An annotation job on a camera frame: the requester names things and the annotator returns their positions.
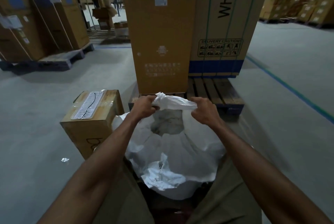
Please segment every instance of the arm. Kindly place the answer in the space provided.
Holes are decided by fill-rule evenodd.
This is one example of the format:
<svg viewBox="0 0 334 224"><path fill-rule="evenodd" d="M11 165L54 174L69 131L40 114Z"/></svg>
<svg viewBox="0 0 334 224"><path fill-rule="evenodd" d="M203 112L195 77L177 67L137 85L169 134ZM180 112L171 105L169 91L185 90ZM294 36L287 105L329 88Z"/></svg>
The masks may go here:
<svg viewBox="0 0 334 224"><path fill-rule="evenodd" d="M137 123L151 116L156 96L136 101L122 124L80 166L38 224L91 223L106 197Z"/></svg>
<svg viewBox="0 0 334 224"><path fill-rule="evenodd" d="M332 223L298 187L225 124L210 100L201 97L191 100L198 107L192 116L217 134L272 223Z"/></svg>

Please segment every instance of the person's left hand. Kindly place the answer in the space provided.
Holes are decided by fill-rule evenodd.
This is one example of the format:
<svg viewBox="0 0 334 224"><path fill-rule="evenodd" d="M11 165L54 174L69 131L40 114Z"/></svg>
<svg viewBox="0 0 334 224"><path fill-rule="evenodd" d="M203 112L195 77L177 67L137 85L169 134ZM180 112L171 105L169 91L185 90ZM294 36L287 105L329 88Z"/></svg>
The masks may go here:
<svg viewBox="0 0 334 224"><path fill-rule="evenodd" d="M159 107L152 106L152 102L155 98L156 96L141 96L135 101L129 115L131 114L137 121L151 116L155 111L159 110Z"/></svg>

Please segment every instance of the leg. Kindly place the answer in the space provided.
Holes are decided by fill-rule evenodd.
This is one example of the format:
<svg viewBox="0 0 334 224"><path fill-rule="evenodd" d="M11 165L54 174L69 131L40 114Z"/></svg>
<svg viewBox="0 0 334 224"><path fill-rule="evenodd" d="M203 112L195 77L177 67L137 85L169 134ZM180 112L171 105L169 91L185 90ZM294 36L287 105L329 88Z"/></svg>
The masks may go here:
<svg viewBox="0 0 334 224"><path fill-rule="evenodd" d="M93 224L154 224L146 201L129 169L122 167Z"/></svg>
<svg viewBox="0 0 334 224"><path fill-rule="evenodd" d="M262 223L261 208L228 156L223 158L212 187L187 221L195 223Z"/></svg>

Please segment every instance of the white plastic sheet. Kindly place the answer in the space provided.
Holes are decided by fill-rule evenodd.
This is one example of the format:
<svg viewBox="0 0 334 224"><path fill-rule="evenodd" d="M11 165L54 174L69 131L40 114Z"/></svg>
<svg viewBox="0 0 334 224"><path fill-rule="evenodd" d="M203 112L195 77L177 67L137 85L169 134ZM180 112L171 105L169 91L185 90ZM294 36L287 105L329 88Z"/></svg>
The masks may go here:
<svg viewBox="0 0 334 224"><path fill-rule="evenodd" d="M148 188L175 200L189 198L202 183L215 180L225 148L191 116L196 103L157 93L153 105L160 110L137 124L125 157ZM113 129L127 114L115 117Z"/></svg>

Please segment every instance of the hand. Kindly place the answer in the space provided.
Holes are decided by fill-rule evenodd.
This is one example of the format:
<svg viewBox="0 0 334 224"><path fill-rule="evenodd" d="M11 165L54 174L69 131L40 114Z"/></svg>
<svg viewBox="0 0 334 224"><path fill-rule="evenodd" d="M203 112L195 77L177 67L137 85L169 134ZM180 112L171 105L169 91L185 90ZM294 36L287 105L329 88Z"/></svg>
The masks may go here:
<svg viewBox="0 0 334 224"><path fill-rule="evenodd" d="M137 121L151 116L155 113L155 111L159 110L159 107L152 106L152 102L156 97L157 96L141 96L138 100L135 101L130 114Z"/></svg>
<svg viewBox="0 0 334 224"><path fill-rule="evenodd" d="M217 107L207 98L191 97L190 101L197 104L197 109L191 112L191 115L201 124L209 126L211 129L223 123L219 117Z"/></svg>

